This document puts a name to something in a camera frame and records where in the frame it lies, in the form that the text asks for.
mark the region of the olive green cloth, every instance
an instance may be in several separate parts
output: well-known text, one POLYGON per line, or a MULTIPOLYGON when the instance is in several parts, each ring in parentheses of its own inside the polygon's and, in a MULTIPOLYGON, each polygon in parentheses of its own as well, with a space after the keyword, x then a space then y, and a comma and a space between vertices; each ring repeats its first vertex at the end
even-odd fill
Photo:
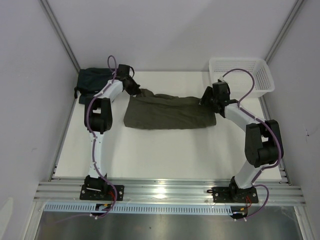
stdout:
POLYGON ((217 123, 213 110, 200 105, 197 97, 153 94, 147 89, 130 97, 123 122, 126 127, 147 130, 200 129, 217 123))

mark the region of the black joint motor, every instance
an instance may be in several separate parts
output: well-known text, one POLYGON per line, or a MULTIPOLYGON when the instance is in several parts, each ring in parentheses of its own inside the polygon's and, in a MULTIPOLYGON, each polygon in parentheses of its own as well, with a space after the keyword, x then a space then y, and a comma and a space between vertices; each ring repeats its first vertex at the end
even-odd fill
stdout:
MULTIPOLYGON (((276 120, 268 120, 265 121, 265 123, 271 128, 278 140, 281 149, 281 157, 283 157, 284 149, 278 122, 276 120)), ((252 123, 246 126, 244 153, 247 161, 255 168, 259 168, 266 164, 274 164, 278 160, 279 155, 274 138, 261 123, 252 123)))
POLYGON ((119 64, 118 69, 116 71, 116 79, 122 82, 123 89, 130 95, 137 95, 141 93, 140 85, 135 82, 133 79, 135 75, 135 71, 132 66, 119 64))
MULTIPOLYGON (((85 107, 84 107, 84 125, 87 126, 87 112, 94 97, 88 96, 85 98, 85 107)), ((112 110, 111 110, 111 101, 109 98, 97 98, 89 111, 89 125, 92 131, 100 132, 103 134, 106 131, 111 129, 113 122, 112 110), (97 109, 101 109, 100 113, 94 112, 97 109)))
POLYGON ((237 103, 235 99, 230 100, 230 88, 227 82, 220 81, 208 86, 204 91, 200 104, 212 108, 213 112, 225 116, 225 107, 237 103))

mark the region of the white robotic arm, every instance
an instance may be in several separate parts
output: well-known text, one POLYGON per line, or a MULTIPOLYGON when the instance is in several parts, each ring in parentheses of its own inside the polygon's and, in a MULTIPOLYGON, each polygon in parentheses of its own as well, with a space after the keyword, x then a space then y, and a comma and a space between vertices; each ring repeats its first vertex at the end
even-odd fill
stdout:
MULTIPOLYGON (((107 82, 107 85, 110 85, 110 87, 103 92, 101 90, 98 92, 94 97, 99 96, 98 99, 109 99, 109 102, 112 104, 115 98, 120 94, 123 89, 123 82, 119 80, 114 80, 112 83, 112 80, 109 80, 107 82)), ((90 142, 91 142, 91 153, 94 154, 94 159, 95 159, 95 164, 97 168, 99 169, 100 173, 105 176, 107 174, 107 166, 106 166, 106 161, 102 160, 102 148, 104 146, 104 140, 106 137, 107 132, 101 133, 100 131, 93 131, 90 132, 90 142)), ((91 178, 99 178, 99 175, 95 169, 94 163, 91 161, 90 168, 89 168, 89 174, 91 178)))
POLYGON ((212 87, 208 86, 200 104, 211 107, 215 113, 231 120, 245 132, 244 153, 247 161, 239 173, 231 178, 228 187, 217 186, 207 192, 212 193, 215 203, 245 204, 248 196, 252 203, 258 203, 254 182, 262 170, 275 166, 279 159, 277 144, 281 157, 284 154, 279 124, 275 120, 256 118, 237 100, 230 99, 230 89, 225 81, 219 80, 212 87))

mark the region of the white basket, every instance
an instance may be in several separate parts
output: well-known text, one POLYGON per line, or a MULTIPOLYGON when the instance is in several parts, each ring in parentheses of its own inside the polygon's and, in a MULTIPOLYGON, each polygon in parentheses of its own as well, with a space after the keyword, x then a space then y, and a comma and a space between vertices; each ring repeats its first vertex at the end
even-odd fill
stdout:
MULTIPOLYGON (((245 69, 253 75, 255 87, 248 97, 258 98, 275 90, 269 67, 260 58, 212 57, 209 61, 211 82, 217 82, 219 77, 231 69, 245 69)), ((230 72, 224 80, 229 84, 231 98, 241 98, 252 87, 251 77, 243 71, 230 72)))

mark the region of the white table surface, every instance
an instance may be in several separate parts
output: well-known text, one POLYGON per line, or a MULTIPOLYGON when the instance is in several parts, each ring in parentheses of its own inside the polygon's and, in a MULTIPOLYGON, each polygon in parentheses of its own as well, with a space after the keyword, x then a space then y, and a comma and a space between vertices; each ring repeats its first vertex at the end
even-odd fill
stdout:
MULTIPOLYGON (((208 72, 136 72, 134 80, 155 94, 201 98, 211 85, 208 72)), ((129 95, 124 91, 112 103, 113 125, 106 132, 103 158, 110 178, 221 180, 236 175, 246 161, 245 133, 216 114, 216 126, 187 130, 141 130, 125 127, 129 95)), ((242 104, 263 117, 257 98, 242 104)), ((91 162, 85 106, 76 103, 55 171, 56 177, 85 177, 91 162)), ((260 178, 279 181, 278 168, 260 178)))

